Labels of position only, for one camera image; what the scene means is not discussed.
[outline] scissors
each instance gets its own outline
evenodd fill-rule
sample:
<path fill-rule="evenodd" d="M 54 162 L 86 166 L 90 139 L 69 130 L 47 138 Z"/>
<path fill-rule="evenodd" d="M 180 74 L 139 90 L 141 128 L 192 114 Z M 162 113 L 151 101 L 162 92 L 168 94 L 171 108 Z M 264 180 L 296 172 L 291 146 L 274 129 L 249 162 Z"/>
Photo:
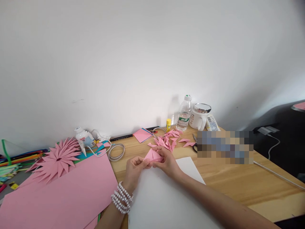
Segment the scissors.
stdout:
<path fill-rule="evenodd" d="M 193 150 L 194 150 L 194 152 L 196 152 L 197 153 L 197 146 L 198 146 L 198 144 L 197 144 L 197 138 L 195 137 L 195 135 L 193 134 L 193 138 L 195 139 L 195 144 L 192 146 L 192 148 L 193 148 Z"/>

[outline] bottle label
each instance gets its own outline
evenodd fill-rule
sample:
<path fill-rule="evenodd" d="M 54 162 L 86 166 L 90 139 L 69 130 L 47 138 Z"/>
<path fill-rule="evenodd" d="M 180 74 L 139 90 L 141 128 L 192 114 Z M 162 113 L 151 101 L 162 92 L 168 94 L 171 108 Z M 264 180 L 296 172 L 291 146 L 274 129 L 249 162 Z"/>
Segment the bottle label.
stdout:
<path fill-rule="evenodd" d="M 190 120 L 190 118 L 186 119 L 186 118 L 181 118 L 181 117 L 179 117 L 179 120 L 180 120 L 180 121 L 187 122 L 187 121 L 189 121 L 189 120 Z"/>
<path fill-rule="evenodd" d="M 90 138 L 90 136 L 83 137 L 80 139 L 80 141 L 83 141 L 85 146 L 93 147 L 95 145 L 94 141 Z"/>

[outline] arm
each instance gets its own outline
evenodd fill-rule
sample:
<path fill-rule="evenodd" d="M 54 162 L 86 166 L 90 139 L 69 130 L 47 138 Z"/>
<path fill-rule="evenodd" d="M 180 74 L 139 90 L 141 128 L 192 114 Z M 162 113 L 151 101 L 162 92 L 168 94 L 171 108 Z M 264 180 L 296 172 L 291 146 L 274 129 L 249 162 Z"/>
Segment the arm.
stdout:
<path fill-rule="evenodd" d="M 143 160 L 144 158 L 136 156 L 127 161 L 126 174 L 122 185 L 131 196 L 138 185 L 138 179 L 141 171 L 144 168 L 149 169 L 151 167 L 148 165 L 149 159 L 146 159 L 145 161 Z M 111 202 L 95 229 L 119 229 L 123 218 L 124 215 L 121 214 L 114 203 Z"/>
<path fill-rule="evenodd" d="M 153 150 L 164 157 L 162 163 L 152 162 L 154 168 L 162 169 L 169 177 L 179 183 L 194 196 L 225 228 L 279 228 L 260 214 L 239 202 L 194 180 L 179 168 L 174 156 L 164 147 Z"/>

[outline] wooden desk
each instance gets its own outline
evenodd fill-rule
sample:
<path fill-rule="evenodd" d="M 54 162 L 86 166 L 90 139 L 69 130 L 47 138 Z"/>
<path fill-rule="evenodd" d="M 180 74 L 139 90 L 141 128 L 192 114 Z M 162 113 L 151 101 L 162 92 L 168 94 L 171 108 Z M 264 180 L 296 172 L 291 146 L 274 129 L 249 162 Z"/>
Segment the wooden desk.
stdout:
<path fill-rule="evenodd" d="M 197 136 L 197 131 L 189 126 L 182 137 L 194 141 L 192 136 L 193 133 Z M 154 144 L 153 138 L 148 139 L 144 143 L 139 143 L 135 137 L 115 142 L 122 143 L 126 147 L 123 158 L 117 162 L 111 162 L 118 182 L 124 179 L 126 161 L 137 155 L 145 157 L 150 149 L 147 145 L 149 142 Z M 241 202 L 272 222 L 305 214 L 305 191 L 302 191 L 255 164 L 211 164 L 197 166 L 197 154 L 191 147 L 182 148 L 184 144 L 184 142 L 180 142 L 176 145 L 173 152 L 174 157 L 179 159 L 190 156 L 208 186 Z M 112 154 L 117 156 L 120 150 L 121 149 L 117 147 L 112 151 Z M 304 183 L 256 151 L 254 152 L 254 160 L 302 187 L 305 187 Z M 124 217 L 121 228 L 128 228 L 127 216 Z"/>

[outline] white mug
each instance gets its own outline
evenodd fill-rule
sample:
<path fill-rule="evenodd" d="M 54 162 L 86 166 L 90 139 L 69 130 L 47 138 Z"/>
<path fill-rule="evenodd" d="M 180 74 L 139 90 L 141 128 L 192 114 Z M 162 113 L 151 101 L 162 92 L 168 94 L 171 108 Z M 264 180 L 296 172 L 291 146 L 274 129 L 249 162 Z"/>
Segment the white mug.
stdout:
<path fill-rule="evenodd" d="M 199 131 L 203 131 L 206 122 L 207 116 L 211 111 L 211 106 L 204 103 L 196 103 L 193 107 L 191 117 L 190 117 L 190 126 Z"/>

